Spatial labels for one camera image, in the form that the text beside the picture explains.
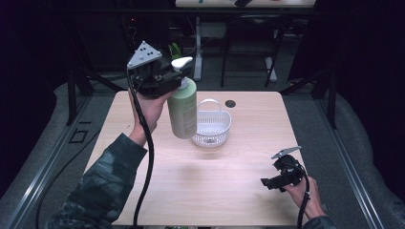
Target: wooden table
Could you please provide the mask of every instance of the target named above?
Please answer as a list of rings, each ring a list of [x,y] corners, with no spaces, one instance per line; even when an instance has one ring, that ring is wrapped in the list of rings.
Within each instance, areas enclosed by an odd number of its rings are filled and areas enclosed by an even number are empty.
[[[153,133],[155,166],[139,213],[139,225],[294,225],[298,208],[287,193],[268,190],[261,178],[280,175],[271,156],[297,146],[283,99],[273,92],[198,92],[198,102],[214,98],[232,116],[227,142],[204,149],[171,132],[167,107]],[[226,100],[236,102],[227,108]],[[203,110],[218,108],[204,104]],[[119,92],[107,115],[87,168],[120,133],[129,134],[133,116],[128,93]],[[303,165],[301,153],[291,154]],[[148,156],[135,187],[115,222],[131,225],[143,187]]]

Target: person's hand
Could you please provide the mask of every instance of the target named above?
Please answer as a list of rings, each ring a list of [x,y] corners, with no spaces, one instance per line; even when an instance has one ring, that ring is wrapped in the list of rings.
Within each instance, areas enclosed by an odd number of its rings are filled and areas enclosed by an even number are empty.
[[[307,203],[307,207],[305,209],[305,214],[308,219],[325,216],[325,212],[322,210],[321,206],[321,198],[318,192],[318,185],[316,184],[316,180],[312,177],[308,177],[309,179],[309,200]],[[297,204],[298,207],[301,207],[303,202],[304,193],[306,191],[306,180],[303,177],[301,182],[297,185],[287,185],[283,187],[287,190],[287,192],[291,195],[292,200]]]
[[[167,98],[169,98],[173,94],[173,92],[164,94],[159,98],[148,98],[143,96],[142,94],[137,94],[139,105],[142,109],[143,116],[146,119],[146,123],[148,124],[151,133],[153,133],[153,131],[155,131],[155,129],[158,127],[158,120],[160,118],[161,111],[163,110],[163,104],[167,100]],[[128,90],[128,94],[131,100],[135,121],[134,129],[129,135],[129,138],[135,141],[138,145],[143,146],[146,142],[145,132],[143,131],[143,127],[139,123],[139,116],[135,108],[134,98],[132,97],[130,90]]]

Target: person's right hand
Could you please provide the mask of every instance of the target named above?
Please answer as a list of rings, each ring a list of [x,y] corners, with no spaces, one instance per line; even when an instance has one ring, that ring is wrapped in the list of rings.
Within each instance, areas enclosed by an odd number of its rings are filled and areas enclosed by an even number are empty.
[[[321,206],[321,198],[318,192],[318,185],[316,184],[316,180],[312,177],[308,177],[309,179],[309,200],[307,203],[307,207],[305,209],[305,214],[308,219],[325,216],[324,210],[322,210]],[[301,180],[297,185],[286,185],[283,187],[287,190],[287,192],[291,195],[292,200],[297,204],[298,207],[301,207],[301,204],[304,199],[304,193],[306,191],[306,181],[305,178]]]

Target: sleeve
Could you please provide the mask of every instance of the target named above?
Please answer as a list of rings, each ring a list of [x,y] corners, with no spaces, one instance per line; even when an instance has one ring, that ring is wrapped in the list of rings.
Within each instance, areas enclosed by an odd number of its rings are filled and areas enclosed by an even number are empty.
[[[333,222],[328,216],[313,218],[308,221],[304,229],[336,229]]]
[[[144,148],[121,134],[83,175],[46,228],[112,228],[145,155]]]

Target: basket handle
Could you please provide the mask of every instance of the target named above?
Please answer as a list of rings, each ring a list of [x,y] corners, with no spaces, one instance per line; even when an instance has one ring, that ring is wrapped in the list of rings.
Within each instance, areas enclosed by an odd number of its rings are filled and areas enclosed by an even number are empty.
[[[200,106],[201,106],[203,103],[208,103],[208,102],[216,103],[216,104],[218,105],[218,111],[219,111],[219,112],[222,111],[222,109],[221,109],[221,104],[220,104],[217,100],[215,100],[215,99],[213,99],[213,98],[206,98],[205,100],[201,101],[200,104],[199,104],[199,106],[197,107],[197,110],[198,110],[198,111],[200,110]]]

